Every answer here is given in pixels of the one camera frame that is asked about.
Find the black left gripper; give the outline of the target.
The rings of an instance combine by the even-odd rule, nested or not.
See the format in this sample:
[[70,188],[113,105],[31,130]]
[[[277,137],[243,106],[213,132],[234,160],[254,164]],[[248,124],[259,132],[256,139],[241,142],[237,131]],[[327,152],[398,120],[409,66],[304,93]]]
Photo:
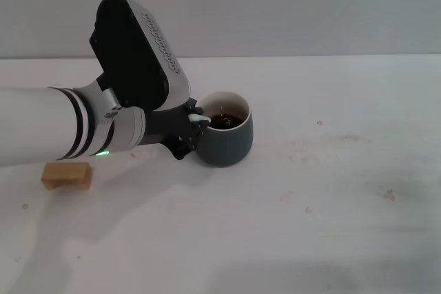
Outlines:
[[197,100],[190,98],[187,106],[145,112],[145,131],[139,145],[159,144],[167,139],[167,148],[177,160],[196,151],[207,127],[206,122],[189,121],[190,114],[204,114],[196,103]]

